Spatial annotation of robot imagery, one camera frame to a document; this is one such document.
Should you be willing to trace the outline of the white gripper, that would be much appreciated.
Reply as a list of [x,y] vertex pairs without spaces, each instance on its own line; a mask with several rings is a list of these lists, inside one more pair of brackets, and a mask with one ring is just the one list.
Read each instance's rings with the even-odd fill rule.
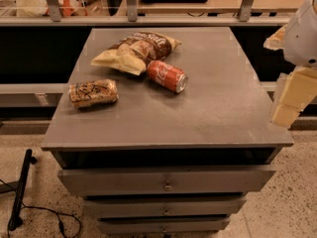
[[300,112],[317,96],[317,0],[305,0],[290,19],[264,41],[264,47],[283,49],[284,58],[297,66],[282,73],[270,109],[270,122],[289,128]]

